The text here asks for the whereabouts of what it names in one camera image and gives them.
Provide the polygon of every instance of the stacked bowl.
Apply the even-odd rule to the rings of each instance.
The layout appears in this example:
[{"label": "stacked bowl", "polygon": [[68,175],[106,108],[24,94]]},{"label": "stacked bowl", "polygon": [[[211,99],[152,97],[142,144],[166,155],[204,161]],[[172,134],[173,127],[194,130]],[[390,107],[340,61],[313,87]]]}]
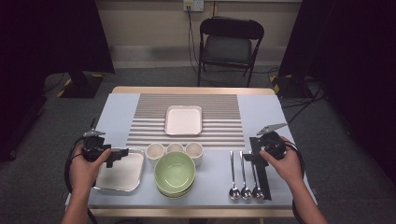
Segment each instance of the stacked bowl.
[{"label": "stacked bowl", "polygon": [[157,161],[154,175],[161,194],[179,198],[192,188],[195,179],[194,161],[183,152],[169,152]]}]

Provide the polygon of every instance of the white cup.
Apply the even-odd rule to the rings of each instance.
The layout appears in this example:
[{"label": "white cup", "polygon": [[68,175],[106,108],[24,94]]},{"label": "white cup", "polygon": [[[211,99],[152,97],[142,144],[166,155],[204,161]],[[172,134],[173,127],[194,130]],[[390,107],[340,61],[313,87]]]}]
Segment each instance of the white cup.
[{"label": "white cup", "polygon": [[165,154],[165,147],[158,143],[151,144],[146,149],[146,156],[152,166],[155,166],[163,154]]},{"label": "white cup", "polygon": [[184,147],[179,143],[172,143],[166,148],[166,153],[173,151],[184,152]]},{"label": "white cup", "polygon": [[204,148],[199,143],[189,143],[186,146],[186,154],[192,158],[195,166],[199,166],[204,156]]}]

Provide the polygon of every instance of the person's arm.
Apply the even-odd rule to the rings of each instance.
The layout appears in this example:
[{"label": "person's arm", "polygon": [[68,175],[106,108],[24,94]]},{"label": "person's arm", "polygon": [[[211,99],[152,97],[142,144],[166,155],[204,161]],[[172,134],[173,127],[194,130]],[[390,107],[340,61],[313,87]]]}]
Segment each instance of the person's arm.
[{"label": "person's arm", "polygon": [[82,146],[76,147],[76,157],[70,166],[73,191],[62,224],[87,223],[88,198],[92,184],[98,176],[100,166],[111,154],[110,149],[107,149],[96,161],[89,162],[82,157],[81,151]]},{"label": "person's arm", "polygon": [[306,187],[301,173],[300,161],[295,151],[286,147],[285,158],[278,161],[268,152],[262,150],[261,156],[274,166],[279,175],[288,184],[294,198],[297,211],[305,223],[328,223],[315,204]]}]

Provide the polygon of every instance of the striped placemat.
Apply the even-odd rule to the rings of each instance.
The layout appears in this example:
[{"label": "striped placemat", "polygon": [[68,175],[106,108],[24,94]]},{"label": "striped placemat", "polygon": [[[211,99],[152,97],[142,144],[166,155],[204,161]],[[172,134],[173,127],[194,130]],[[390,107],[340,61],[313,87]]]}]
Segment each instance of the striped placemat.
[{"label": "striped placemat", "polygon": [[[170,105],[198,105],[202,108],[203,129],[197,135],[165,133],[166,109]],[[244,150],[242,122],[235,94],[140,94],[127,139],[127,147],[146,148],[152,143],[167,147],[198,142],[205,149]]]}]

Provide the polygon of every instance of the table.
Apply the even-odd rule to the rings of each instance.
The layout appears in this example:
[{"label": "table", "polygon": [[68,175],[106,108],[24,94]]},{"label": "table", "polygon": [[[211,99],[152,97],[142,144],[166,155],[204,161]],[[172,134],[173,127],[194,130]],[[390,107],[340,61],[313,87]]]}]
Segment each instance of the table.
[{"label": "table", "polygon": [[[131,114],[136,111],[142,94],[236,95],[247,150],[250,148],[248,138],[254,136],[260,128],[286,122],[277,97],[269,89],[117,87],[109,95],[97,124],[98,131],[106,132],[106,143],[111,143],[113,147],[125,147],[134,118]],[[279,129],[278,133],[293,142],[288,127]],[[242,175],[238,175],[241,174],[241,168],[237,158],[234,162],[235,182],[241,189]],[[251,169],[248,169],[250,166],[247,163],[245,167],[247,185],[252,188],[254,182]],[[191,191],[181,199],[168,199],[156,190],[153,167],[144,162],[140,185],[134,191],[92,189],[89,207],[95,216],[103,217],[293,217],[292,197],[288,186],[272,166],[268,166],[266,170],[272,201],[233,201],[228,197],[228,190],[232,186],[229,150],[206,150],[203,163],[197,167]]]}]

